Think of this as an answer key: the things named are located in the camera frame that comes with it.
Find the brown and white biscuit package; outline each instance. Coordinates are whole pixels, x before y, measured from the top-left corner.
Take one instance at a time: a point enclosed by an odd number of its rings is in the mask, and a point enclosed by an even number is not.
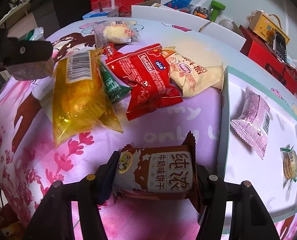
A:
[[[191,132],[179,146],[133,148],[121,152],[113,196],[149,200],[189,198],[201,209],[195,173],[195,138]]]

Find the yellow box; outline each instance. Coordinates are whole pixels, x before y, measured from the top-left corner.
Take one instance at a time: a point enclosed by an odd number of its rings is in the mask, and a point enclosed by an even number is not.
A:
[[[262,11],[258,11],[252,18],[249,28],[260,36],[264,41],[272,42],[270,39],[274,35],[274,29],[276,29],[285,38],[286,44],[289,43],[290,38],[283,32],[282,27],[277,26],[270,18],[275,16],[281,26],[280,19],[275,14],[267,15]]]

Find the pink snack package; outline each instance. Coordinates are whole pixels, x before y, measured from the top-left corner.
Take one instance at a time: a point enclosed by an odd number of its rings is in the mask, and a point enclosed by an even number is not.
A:
[[[238,119],[231,120],[237,134],[257,152],[263,160],[270,122],[270,108],[265,100],[249,88],[245,90],[245,103]]]

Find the barcode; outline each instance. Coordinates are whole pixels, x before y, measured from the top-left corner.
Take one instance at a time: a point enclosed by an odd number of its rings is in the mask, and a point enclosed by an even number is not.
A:
[[[89,52],[73,55],[67,60],[66,83],[73,83],[85,79],[92,79]]]
[[[263,122],[263,130],[268,134],[268,127],[269,127],[269,115],[267,112],[265,112],[265,118]]]
[[[288,155],[290,157],[290,162],[293,163],[294,162],[293,152],[292,151],[288,152]]]

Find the screw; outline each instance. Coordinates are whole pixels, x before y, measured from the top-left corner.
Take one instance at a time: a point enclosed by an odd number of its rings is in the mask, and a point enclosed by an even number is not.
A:
[[[53,187],[59,187],[62,184],[60,180],[57,180],[53,183]]]
[[[21,47],[21,48],[19,49],[20,54],[24,54],[25,50],[26,50],[25,47]]]
[[[87,180],[93,180],[93,179],[95,179],[95,175],[94,174],[89,174],[89,175],[86,176],[86,179]]]
[[[209,178],[212,181],[217,181],[218,180],[218,177],[216,175],[210,175]]]
[[[252,186],[252,183],[250,183],[248,180],[243,181],[243,184],[244,184],[244,186],[246,186],[246,187],[250,187],[250,186]]]

